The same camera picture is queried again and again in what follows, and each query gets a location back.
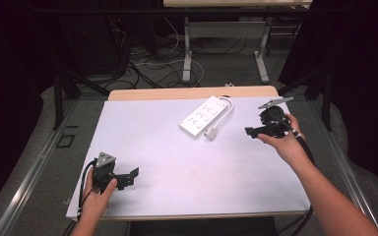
person's right hand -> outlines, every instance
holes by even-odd
[[[290,120],[291,127],[300,133],[297,119],[290,114],[286,114],[286,116]],[[275,148],[279,156],[291,167],[303,160],[308,161],[305,150],[291,131],[282,139],[273,138],[265,134],[259,134],[258,139]]]

table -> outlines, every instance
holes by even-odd
[[[299,6],[310,5],[312,0],[164,0],[165,7],[194,8],[194,7],[271,7],[271,6]],[[261,38],[259,50],[254,51],[259,76],[263,84],[268,84],[269,76],[263,62],[263,54],[269,37],[272,19],[265,22],[190,22],[185,18],[185,61],[183,65],[183,82],[190,81],[192,51],[191,37],[249,37]]]
[[[211,95],[229,95],[234,110],[213,141],[194,140],[178,123]],[[244,125],[259,125],[258,105],[275,97],[273,87],[113,91],[84,167],[104,151],[117,157],[115,174],[139,167],[140,175],[133,186],[114,192],[103,219],[305,213],[309,201],[296,175],[272,147],[243,130]],[[66,214],[70,218],[76,217],[79,183]]]

white power strip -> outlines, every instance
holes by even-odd
[[[197,138],[202,132],[214,123],[228,108],[228,104],[215,96],[211,96],[188,117],[180,122],[180,129],[193,138]]]

gray carpet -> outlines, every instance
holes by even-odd
[[[208,39],[200,40],[198,43],[202,44],[203,51],[208,49],[209,51],[220,52],[229,48],[236,40]],[[201,81],[201,86],[219,87],[228,82],[232,82],[236,86],[261,85],[251,52],[252,48],[254,48],[253,45],[254,43],[247,41],[245,49],[241,53],[233,55],[194,54],[193,59],[203,66],[204,78]],[[236,48],[241,48],[242,45],[238,44],[237,46],[233,48],[234,51],[237,50]],[[271,85],[276,88],[282,86],[278,83],[277,78],[290,46],[291,40],[288,38],[275,39],[272,44],[271,56],[265,57],[268,74],[271,76]],[[167,48],[164,50],[165,53],[175,53],[174,51],[169,52]],[[136,60],[135,63],[144,62],[145,60]],[[181,63],[176,63],[173,66],[177,69],[181,68],[181,65]],[[173,72],[171,68],[155,71],[144,66],[139,66],[139,68],[141,68],[143,74],[157,82]],[[196,64],[193,64],[193,70],[198,77],[201,76],[202,70]],[[177,79],[177,76],[170,76],[164,79],[161,84],[166,86],[167,83]],[[121,80],[134,82],[136,76],[127,72]],[[127,87],[129,85],[125,83],[116,83],[108,88],[125,89]],[[148,84],[139,82],[139,89],[149,87]],[[104,99],[104,97],[98,96],[97,93],[87,87],[80,86],[80,88],[84,96],[79,101],[73,102],[75,108],[72,114],[67,117],[66,123],[60,128],[60,135],[65,138],[60,139],[59,137],[54,148],[49,152],[48,162],[45,163],[44,171],[37,179],[27,203],[10,230],[10,235],[62,235],[70,223],[70,220],[65,217],[67,210],[65,202],[73,194]],[[327,146],[324,130],[321,129],[318,119],[310,118],[312,117],[311,106],[301,96],[303,88],[296,89],[291,93],[295,96],[295,101],[290,102],[288,107],[291,113],[299,119],[302,131],[306,134],[308,144],[315,156],[319,169],[337,188],[349,197],[347,187],[339,172],[339,167],[333,158],[333,152]],[[11,178],[0,194],[0,218],[14,198],[33,162],[42,155],[42,150],[52,134],[51,128],[54,121],[52,90],[49,89],[44,92],[42,97],[44,99],[44,109],[38,124]],[[341,114],[336,109],[332,111],[332,122],[334,136],[341,149],[347,152],[347,130],[341,121]],[[70,144],[70,139],[73,136],[74,139],[70,147],[63,147]],[[357,181],[378,220],[378,178],[358,166],[353,166],[353,169],[355,170]],[[296,216],[277,216],[275,221],[278,229],[282,229],[295,219]],[[95,235],[125,235],[127,226],[127,222],[101,222]],[[288,235],[292,229],[287,230],[282,235]],[[311,218],[300,235],[323,235],[315,216]]]

wooden desk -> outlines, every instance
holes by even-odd
[[[164,0],[165,7],[193,8],[193,7],[271,7],[310,5],[312,0]],[[265,22],[189,22],[185,18],[185,62],[183,65],[183,82],[190,81],[192,51],[191,37],[248,37],[260,38],[258,51],[254,56],[259,70],[259,77],[263,84],[268,84],[269,76],[263,61],[264,51],[270,33],[272,18]]]
[[[193,139],[178,124],[211,95],[229,95],[233,111],[217,137]],[[303,214],[309,201],[276,151],[244,131],[259,126],[258,105],[273,87],[113,91],[104,104],[84,167],[101,151],[114,173],[136,167],[133,186],[115,191],[103,219],[159,220]],[[66,216],[76,217],[80,180]]]

